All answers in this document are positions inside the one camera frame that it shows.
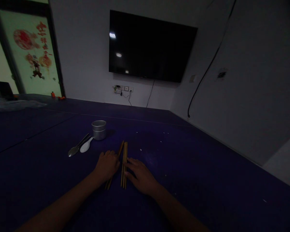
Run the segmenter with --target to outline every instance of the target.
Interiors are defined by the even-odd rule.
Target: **wall switch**
[[[196,75],[192,75],[191,77],[190,77],[190,81],[189,81],[189,83],[193,83],[193,82],[195,82],[196,81]]]

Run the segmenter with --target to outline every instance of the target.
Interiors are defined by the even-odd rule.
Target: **small orange object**
[[[61,100],[64,100],[65,97],[58,97],[58,100],[61,101]]]

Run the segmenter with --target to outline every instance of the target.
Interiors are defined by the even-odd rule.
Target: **metal spoon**
[[[79,150],[80,150],[80,146],[82,145],[82,143],[84,141],[86,141],[86,139],[88,139],[88,135],[89,133],[79,142],[79,144],[76,145],[76,147],[72,147],[69,152],[68,152],[68,156],[71,157],[73,155],[75,155]]]

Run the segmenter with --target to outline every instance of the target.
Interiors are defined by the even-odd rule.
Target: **purple table surface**
[[[131,107],[126,105],[82,101],[69,98],[65,99],[64,101],[58,101],[57,98],[53,99],[50,96],[39,94],[21,95],[20,99],[36,100],[42,103],[47,103],[48,105],[46,107],[43,107],[43,109],[47,110],[70,112],[76,114],[87,114],[93,116],[133,119],[140,121],[160,122],[192,127],[191,124],[167,110],[134,106]]]
[[[0,112],[0,152],[73,116],[32,108]]]
[[[107,121],[107,137],[69,158],[95,120]],[[122,140],[128,156],[143,161],[210,230],[290,231],[290,187],[197,128],[88,115],[0,153],[0,231],[16,229],[50,205],[94,169],[100,152],[117,151]],[[120,188],[120,171],[110,190],[102,186],[85,201],[65,231],[171,230],[153,199],[129,181]]]

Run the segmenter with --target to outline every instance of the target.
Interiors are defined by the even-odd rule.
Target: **door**
[[[0,1],[0,42],[19,93],[64,96],[48,4]]]

